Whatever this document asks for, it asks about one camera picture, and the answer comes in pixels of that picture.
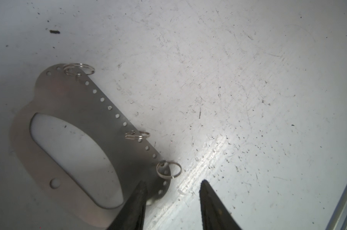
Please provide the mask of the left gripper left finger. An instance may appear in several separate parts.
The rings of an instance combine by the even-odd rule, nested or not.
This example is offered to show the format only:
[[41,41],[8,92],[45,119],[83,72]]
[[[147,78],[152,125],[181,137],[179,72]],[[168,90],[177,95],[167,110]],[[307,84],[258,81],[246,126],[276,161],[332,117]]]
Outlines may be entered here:
[[144,181],[140,181],[107,230],[142,230],[147,195],[147,185]]

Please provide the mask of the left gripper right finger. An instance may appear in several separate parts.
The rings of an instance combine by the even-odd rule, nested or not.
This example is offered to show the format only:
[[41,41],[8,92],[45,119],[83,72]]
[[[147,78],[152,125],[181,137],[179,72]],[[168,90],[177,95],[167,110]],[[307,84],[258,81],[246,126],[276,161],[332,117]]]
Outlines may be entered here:
[[201,182],[199,196],[204,230],[241,230],[207,180]]

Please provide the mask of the split keyring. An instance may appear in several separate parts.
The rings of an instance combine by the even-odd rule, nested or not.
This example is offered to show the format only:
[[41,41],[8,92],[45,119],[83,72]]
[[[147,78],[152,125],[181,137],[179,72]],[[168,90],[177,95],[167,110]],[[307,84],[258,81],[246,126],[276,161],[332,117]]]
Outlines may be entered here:
[[92,75],[95,73],[95,68],[83,63],[70,63],[63,67],[63,72],[68,76],[80,77],[82,75]]
[[142,142],[150,137],[150,133],[146,131],[135,131],[131,130],[125,133],[125,139],[127,140],[137,140],[138,142]]
[[[171,170],[171,166],[176,167],[177,170]],[[164,180],[172,180],[179,177],[182,173],[182,166],[175,161],[160,161],[156,165],[156,172],[158,176]]]

